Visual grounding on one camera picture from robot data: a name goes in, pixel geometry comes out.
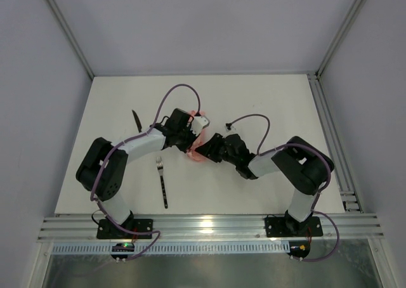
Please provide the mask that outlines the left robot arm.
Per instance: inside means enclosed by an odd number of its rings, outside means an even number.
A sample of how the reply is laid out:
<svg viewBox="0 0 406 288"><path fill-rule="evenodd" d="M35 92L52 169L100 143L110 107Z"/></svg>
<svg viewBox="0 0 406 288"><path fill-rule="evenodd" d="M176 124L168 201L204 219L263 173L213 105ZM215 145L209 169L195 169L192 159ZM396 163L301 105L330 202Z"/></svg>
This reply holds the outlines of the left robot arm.
<svg viewBox="0 0 406 288"><path fill-rule="evenodd" d="M90 192L90 200L96 202L112 226L132 233L133 213L119 192L126 166L145 155L171 147L187 153L208 124L200 112L192 115L176 108L164 124L152 124L147 131L115 145L99 137L92 142L75 178Z"/></svg>

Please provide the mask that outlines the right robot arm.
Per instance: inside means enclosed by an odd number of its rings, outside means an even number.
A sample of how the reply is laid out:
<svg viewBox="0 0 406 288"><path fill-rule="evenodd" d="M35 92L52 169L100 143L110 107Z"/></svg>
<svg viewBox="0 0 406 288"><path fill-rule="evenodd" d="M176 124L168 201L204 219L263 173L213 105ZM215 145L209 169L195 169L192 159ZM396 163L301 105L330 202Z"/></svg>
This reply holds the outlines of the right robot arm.
<svg viewBox="0 0 406 288"><path fill-rule="evenodd" d="M246 180L281 172L295 188L279 229L288 236L308 231L308 223L320 193L331 181L334 163L304 139L294 136L286 144L254 154L238 134L218 133L196 152L215 162L228 162Z"/></svg>

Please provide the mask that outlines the black knife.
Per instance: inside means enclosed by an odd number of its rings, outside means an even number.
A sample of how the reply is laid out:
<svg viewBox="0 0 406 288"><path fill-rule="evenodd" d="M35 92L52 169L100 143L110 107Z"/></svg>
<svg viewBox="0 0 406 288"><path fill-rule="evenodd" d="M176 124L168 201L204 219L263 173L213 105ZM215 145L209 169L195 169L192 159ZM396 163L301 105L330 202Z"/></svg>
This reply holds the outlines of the black knife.
<svg viewBox="0 0 406 288"><path fill-rule="evenodd" d="M136 127L137 127L137 131L139 133L141 133L142 132L142 125L141 125L140 118L138 117L138 114L134 110L132 110L131 112L133 114L133 118L134 118L134 121L135 121L135 124L136 124Z"/></svg>

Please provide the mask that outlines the right controller board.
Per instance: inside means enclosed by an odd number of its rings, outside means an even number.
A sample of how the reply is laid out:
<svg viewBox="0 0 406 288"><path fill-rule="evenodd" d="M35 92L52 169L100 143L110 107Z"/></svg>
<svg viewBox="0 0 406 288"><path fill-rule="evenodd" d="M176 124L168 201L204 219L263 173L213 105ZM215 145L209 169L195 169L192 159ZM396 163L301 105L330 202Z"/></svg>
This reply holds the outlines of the right controller board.
<svg viewBox="0 0 406 288"><path fill-rule="evenodd" d="M310 253L311 246L301 241L289 242L288 255L291 259L304 260Z"/></svg>

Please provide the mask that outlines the controller board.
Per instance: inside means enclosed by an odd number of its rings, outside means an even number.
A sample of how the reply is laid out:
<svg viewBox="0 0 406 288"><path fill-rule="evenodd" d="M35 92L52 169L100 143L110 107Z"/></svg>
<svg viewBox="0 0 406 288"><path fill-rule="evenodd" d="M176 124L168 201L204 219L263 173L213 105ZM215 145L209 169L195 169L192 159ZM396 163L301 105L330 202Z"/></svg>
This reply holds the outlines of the controller board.
<svg viewBox="0 0 406 288"><path fill-rule="evenodd" d="M310 253L311 246L301 241L289 242L288 255L291 259L304 260Z"/></svg>
<svg viewBox="0 0 406 288"><path fill-rule="evenodd" d="M128 257L134 254L134 244L130 242L122 242L113 245L110 251L111 257L116 261L127 260Z"/></svg>

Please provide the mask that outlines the left controller board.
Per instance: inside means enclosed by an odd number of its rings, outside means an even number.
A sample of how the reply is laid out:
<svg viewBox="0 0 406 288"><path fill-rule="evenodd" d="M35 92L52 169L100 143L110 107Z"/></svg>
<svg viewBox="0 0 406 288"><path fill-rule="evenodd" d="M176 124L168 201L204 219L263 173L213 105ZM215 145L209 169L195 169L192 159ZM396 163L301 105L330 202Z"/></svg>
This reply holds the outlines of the left controller board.
<svg viewBox="0 0 406 288"><path fill-rule="evenodd" d="M128 257L134 254L134 244L130 242L122 242L113 245L110 251L111 257L116 261L127 260Z"/></svg>

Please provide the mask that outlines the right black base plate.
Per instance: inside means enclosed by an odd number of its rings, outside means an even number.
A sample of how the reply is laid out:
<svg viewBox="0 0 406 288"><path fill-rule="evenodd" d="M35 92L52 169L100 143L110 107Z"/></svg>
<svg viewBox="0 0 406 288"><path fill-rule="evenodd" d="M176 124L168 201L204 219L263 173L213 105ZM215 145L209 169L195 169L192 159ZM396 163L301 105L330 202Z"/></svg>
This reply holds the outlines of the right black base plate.
<svg viewBox="0 0 406 288"><path fill-rule="evenodd" d="M267 237L322 237L324 235L320 218L310 214L303 222L295 220L288 213L283 216L269 214L264 218Z"/></svg>

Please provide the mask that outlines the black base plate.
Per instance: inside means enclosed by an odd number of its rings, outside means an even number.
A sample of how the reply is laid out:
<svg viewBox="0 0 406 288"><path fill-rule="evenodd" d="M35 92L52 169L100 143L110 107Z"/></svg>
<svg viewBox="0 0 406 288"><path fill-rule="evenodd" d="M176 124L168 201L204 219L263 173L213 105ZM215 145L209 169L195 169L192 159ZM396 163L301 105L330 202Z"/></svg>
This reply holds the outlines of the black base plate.
<svg viewBox="0 0 406 288"><path fill-rule="evenodd" d="M269 214L264 218L267 237L322 237L324 235L320 218L310 214L303 222L295 220L288 213L283 216Z"/></svg>
<svg viewBox="0 0 406 288"><path fill-rule="evenodd" d="M130 219L125 221L121 225L124 229L138 232L138 233L147 233L148 235L135 235L123 232L118 229L110 220L102 219L99 221L98 231L96 238L99 240L107 239L151 239L152 234L150 233L153 229L153 220L152 219Z"/></svg>

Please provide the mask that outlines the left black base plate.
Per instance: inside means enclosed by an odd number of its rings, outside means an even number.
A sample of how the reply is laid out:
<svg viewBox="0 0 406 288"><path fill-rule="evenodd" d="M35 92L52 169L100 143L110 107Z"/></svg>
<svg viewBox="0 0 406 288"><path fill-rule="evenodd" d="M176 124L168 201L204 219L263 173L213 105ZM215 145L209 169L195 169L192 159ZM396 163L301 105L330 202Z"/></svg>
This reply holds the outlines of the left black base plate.
<svg viewBox="0 0 406 288"><path fill-rule="evenodd" d="M102 219L99 221L98 231L96 238L99 240L107 239L151 239L152 234L150 233L153 229L153 220L152 219L130 219L125 221L121 225L124 229L138 232L138 233L147 233L148 235L135 235L123 232L118 229L110 220Z"/></svg>

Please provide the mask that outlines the right side aluminium rail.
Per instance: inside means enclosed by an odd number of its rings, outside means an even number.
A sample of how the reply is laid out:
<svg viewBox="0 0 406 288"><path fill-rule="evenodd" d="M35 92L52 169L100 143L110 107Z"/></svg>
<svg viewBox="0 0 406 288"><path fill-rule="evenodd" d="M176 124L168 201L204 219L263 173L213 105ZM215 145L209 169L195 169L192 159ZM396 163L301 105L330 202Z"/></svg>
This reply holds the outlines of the right side aluminium rail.
<svg viewBox="0 0 406 288"><path fill-rule="evenodd" d="M307 74L307 78L322 125L327 149L336 167L336 179L339 185L344 210L347 213L363 213L361 201L355 188L356 184L344 156L343 146L339 139L335 123L333 122L332 113L328 106L322 83L316 73Z"/></svg>

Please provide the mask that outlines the aluminium rail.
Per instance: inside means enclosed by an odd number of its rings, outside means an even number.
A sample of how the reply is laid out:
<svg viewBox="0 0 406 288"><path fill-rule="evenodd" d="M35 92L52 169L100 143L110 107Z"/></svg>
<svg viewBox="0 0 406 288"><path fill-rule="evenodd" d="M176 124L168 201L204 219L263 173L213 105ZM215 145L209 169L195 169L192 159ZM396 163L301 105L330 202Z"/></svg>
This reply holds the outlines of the aluminium rail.
<svg viewBox="0 0 406 288"><path fill-rule="evenodd" d="M356 184L344 156L343 146L339 139L335 123L333 122L332 113L328 106L322 83L316 73L307 74L307 78L322 125L327 149L336 167L336 179L339 185L344 210L347 213L363 213L361 201L355 188Z"/></svg>
<svg viewBox="0 0 406 288"><path fill-rule="evenodd" d="M161 242L267 240L264 215L137 215L152 219ZM375 214L331 214L341 239L382 239ZM96 224L88 214L45 218L38 242L86 242L96 239Z"/></svg>

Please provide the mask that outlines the aluminium front rail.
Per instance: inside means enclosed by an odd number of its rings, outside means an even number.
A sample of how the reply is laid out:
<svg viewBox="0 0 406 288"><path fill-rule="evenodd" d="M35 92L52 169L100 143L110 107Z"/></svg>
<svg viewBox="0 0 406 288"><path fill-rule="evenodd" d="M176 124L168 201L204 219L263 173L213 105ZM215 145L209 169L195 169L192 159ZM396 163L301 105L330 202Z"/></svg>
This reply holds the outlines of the aluminium front rail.
<svg viewBox="0 0 406 288"><path fill-rule="evenodd" d="M161 242L267 240L264 215L137 215L152 219ZM341 239L382 239L375 214L331 214ZM96 239L96 224L88 214L45 218L38 242L86 242Z"/></svg>

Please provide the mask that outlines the left corner frame post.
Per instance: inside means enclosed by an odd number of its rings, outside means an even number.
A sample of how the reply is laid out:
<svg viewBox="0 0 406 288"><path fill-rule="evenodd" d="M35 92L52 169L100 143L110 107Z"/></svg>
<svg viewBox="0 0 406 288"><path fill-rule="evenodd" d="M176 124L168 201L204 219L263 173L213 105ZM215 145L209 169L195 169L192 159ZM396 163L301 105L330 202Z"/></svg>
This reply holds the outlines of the left corner frame post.
<svg viewBox="0 0 406 288"><path fill-rule="evenodd" d="M90 80L95 78L95 73L91 68L91 65L87 61L85 54L82 51L67 19L64 17L63 11L60 9L56 0L44 0L46 6L50 10L53 18L55 19L57 25L59 26L60 30L62 31L64 37L66 38L70 48L74 52L75 56L77 57L79 63L86 71L87 76Z"/></svg>

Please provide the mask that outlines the corner frame post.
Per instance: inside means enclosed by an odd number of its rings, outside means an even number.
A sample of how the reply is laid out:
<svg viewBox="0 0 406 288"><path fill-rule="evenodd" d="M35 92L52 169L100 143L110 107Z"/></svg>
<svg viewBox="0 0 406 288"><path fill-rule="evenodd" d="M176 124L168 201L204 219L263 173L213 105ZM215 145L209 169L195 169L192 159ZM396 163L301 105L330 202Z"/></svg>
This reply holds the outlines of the corner frame post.
<svg viewBox="0 0 406 288"><path fill-rule="evenodd" d="M317 79L321 78L323 73L326 71L331 60L338 51L339 47L342 45L366 2L367 0L352 0L351 6L346 12L343 21L341 22L337 32L329 44L329 47L327 48L327 51L325 52L324 57L322 58L317 71L315 72Z"/></svg>
<svg viewBox="0 0 406 288"><path fill-rule="evenodd" d="M66 38L70 48L74 52L75 56L77 57L79 63L86 71L87 76L90 80L95 78L95 73L91 68L91 65L87 61L85 54L82 51L67 19L64 17L63 11L60 9L56 0L44 0L46 6L50 10L53 18L55 19L57 25L59 26L60 30L62 31L64 37Z"/></svg>

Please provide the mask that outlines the right corner frame post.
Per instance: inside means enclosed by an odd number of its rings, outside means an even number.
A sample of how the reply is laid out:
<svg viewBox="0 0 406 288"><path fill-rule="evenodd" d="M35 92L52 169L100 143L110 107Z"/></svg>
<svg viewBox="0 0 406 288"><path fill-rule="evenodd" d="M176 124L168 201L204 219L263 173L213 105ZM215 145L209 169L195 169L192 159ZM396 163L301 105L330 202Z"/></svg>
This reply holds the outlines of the right corner frame post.
<svg viewBox="0 0 406 288"><path fill-rule="evenodd" d="M315 72L317 79L321 78L323 73L326 71L331 60L338 51L339 47L342 45L366 2L367 0L352 0L351 6L346 12L343 21L341 22L337 32L329 44L329 47L327 48L327 51L325 52L324 57L322 58L317 71Z"/></svg>

